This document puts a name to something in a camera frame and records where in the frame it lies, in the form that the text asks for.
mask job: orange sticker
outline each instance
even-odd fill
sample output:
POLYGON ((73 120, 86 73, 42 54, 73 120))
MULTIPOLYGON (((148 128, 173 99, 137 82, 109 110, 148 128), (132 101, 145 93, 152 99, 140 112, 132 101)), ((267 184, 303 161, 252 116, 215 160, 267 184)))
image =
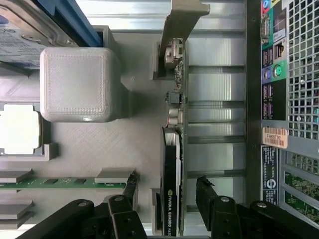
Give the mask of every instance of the orange sticker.
POLYGON ((263 144, 288 148, 288 130, 284 128, 263 128, 263 144))

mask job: hard drive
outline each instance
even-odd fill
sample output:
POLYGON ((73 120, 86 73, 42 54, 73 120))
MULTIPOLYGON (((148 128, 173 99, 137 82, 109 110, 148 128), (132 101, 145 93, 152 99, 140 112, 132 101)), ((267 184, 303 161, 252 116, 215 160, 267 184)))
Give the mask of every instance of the hard drive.
POLYGON ((162 128, 161 217, 162 235, 178 236, 181 190, 179 134, 173 128, 162 128))
POLYGON ((102 40, 75 2, 68 8, 53 0, 46 2, 56 3, 53 11, 37 0, 0 0, 0 61, 23 69, 39 69, 40 53, 48 46, 101 46, 102 40), (62 15, 72 7, 74 21, 70 14, 62 15))

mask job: rear i/o panel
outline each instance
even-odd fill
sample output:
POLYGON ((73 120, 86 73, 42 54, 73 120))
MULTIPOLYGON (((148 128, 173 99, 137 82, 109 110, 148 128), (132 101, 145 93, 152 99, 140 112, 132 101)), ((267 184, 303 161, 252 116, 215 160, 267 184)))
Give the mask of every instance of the rear i/o panel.
POLYGON ((262 119, 286 120, 286 9, 282 9, 280 0, 263 0, 261 12, 262 119), (268 36, 263 34, 263 25, 269 28, 268 36))
POLYGON ((261 0, 260 79, 262 140, 281 139, 262 145, 279 148, 278 205, 319 229, 319 0, 261 0))

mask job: usb port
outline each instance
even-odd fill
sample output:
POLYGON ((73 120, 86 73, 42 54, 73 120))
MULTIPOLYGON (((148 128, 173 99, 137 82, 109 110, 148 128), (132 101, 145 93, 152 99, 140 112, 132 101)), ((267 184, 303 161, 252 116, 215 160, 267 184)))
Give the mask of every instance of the usb port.
POLYGON ((264 103, 263 116, 264 116, 265 118, 268 117, 268 103, 264 103))
POLYGON ((269 55, 269 63, 273 62, 273 56, 274 56, 273 48, 269 49, 268 55, 269 55))
POLYGON ((266 100, 268 99, 268 92, 269 92, 269 89, 268 89, 268 86, 263 86, 263 99, 266 100))
POLYGON ((263 66, 266 66, 269 63, 268 50, 263 51, 263 66))
POLYGON ((273 94, 274 94, 274 87, 272 85, 269 85, 268 91, 269 91, 268 97, 271 99, 273 97, 273 94))
POLYGON ((272 117, 273 116, 273 103, 268 103, 268 117, 272 117))
POLYGON ((275 45, 275 60, 278 58, 281 58, 283 56, 284 50, 285 50, 285 48, 284 48, 282 42, 275 45))

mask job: perforated metal panel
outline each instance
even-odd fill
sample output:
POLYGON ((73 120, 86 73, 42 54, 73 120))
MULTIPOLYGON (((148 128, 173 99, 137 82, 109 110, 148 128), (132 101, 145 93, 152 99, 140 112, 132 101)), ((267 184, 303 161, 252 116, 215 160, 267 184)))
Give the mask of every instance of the perforated metal panel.
POLYGON ((319 175, 318 160, 295 153, 287 153, 286 164, 319 175))
POLYGON ((319 1, 289 4, 289 135, 318 140, 319 1))

